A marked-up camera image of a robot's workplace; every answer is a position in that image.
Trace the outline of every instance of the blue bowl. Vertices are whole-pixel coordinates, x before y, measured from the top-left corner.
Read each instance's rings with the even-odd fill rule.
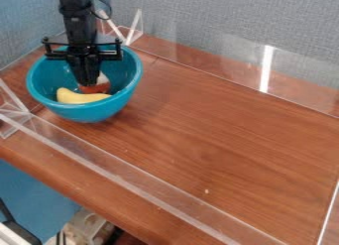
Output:
[[[103,61],[101,71],[111,81],[112,96],[85,104],[57,102],[57,89],[78,92],[78,85],[65,61],[49,61],[41,57],[26,76],[26,87],[33,98],[57,115],[76,122],[99,122],[112,116],[127,104],[143,73],[136,53],[123,47],[121,61]]]

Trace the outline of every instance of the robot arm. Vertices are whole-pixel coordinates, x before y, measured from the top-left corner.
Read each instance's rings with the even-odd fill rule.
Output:
[[[97,15],[92,0],[60,0],[60,13],[66,37],[44,38],[46,57],[68,62],[81,86],[96,86],[101,61],[121,60],[120,40],[105,40],[96,32]],[[68,49],[64,52],[53,51],[50,45],[66,45]],[[103,45],[112,45],[115,50],[101,51],[99,47]]]

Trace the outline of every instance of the banana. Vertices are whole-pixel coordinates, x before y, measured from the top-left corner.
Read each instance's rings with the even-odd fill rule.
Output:
[[[111,95],[103,93],[93,93],[93,94],[80,94],[74,93],[66,88],[58,88],[57,90],[57,100],[61,103],[66,104],[84,104],[91,103],[95,101],[100,101],[109,97]]]

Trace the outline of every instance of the wooden table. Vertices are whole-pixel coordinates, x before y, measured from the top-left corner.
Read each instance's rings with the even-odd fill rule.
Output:
[[[199,62],[199,69],[203,65],[213,69],[220,60],[143,37],[133,45],[144,64],[143,79],[125,108],[101,123],[66,121],[30,98],[25,73],[42,50],[8,67],[1,77],[37,116],[281,242],[315,244],[337,180],[337,120],[139,51],[149,42],[164,58],[165,47],[180,50],[181,59],[193,54],[189,62]],[[248,69],[239,61],[223,59],[223,63],[233,69],[228,76]],[[272,73],[277,80],[283,76],[289,78]],[[289,83],[333,94],[295,78]],[[1,141],[0,158],[145,243],[221,244],[24,133]],[[249,238],[244,244],[259,243]],[[328,244],[339,244],[335,235]]]

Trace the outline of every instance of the red object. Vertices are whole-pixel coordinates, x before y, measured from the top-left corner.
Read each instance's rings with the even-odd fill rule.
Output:
[[[109,93],[111,89],[111,83],[105,82],[93,86],[81,86],[80,85],[80,91],[84,94],[91,94],[91,93]]]

